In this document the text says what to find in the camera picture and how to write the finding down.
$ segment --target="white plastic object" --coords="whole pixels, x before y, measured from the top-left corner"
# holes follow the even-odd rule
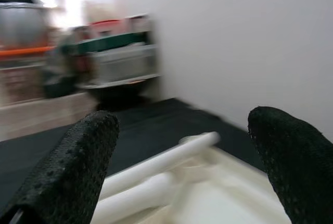
[[[103,200],[157,173],[167,171],[178,163],[199,154],[220,139],[216,132],[194,136],[190,141],[177,145],[129,169],[105,179],[99,200]]]
[[[170,206],[165,206],[149,214],[143,220],[140,220],[139,222],[132,224],[162,224],[165,223],[165,220],[168,218],[169,214],[170,214]]]
[[[213,148],[201,153],[201,158],[209,162],[206,180],[186,181],[175,194],[168,214],[154,224],[291,224],[262,172]]]
[[[171,202],[176,185],[170,173],[161,173],[119,194],[99,201],[91,224],[111,224],[147,208]]]

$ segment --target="metal pot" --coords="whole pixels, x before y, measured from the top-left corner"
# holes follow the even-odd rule
[[[47,45],[45,9],[28,3],[0,3],[0,45],[5,49]]]

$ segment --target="storage bin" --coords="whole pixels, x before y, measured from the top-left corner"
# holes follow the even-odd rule
[[[92,54],[93,83],[103,84],[157,72],[155,45],[131,45]]]

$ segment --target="white plastic rod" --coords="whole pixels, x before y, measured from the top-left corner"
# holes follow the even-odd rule
[[[166,171],[177,163],[197,155],[205,148],[214,145],[219,139],[220,136],[216,132],[194,136],[183,144],[177,145],[142,163],[106,178],[99,195],[99,200],[101,201],[122,190],[128,189],[140,183],[145,178]]]
[[[142,184],[99,201],[91,224],[111,224],[151,207],[170,203],[176,188],[170,173],[160,173]]]

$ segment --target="plastic container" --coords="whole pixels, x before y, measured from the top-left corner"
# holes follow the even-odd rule
[[[157,73],[155,45],[131,45],[92,54],[95,84]]]
[[[70,55],[85,55],[90,52],[108,51],[110,49],[121,48],[144,41],[145,39],[141,35],[127,33],[105,36],[98,39],[85,40],[80,43],[70,44],[64,46],[62,51]]]
[[[121,20],[113,19],[113,20],[93,22],[90,24],[90,27],[92,29],[95,38],[124,33]]]

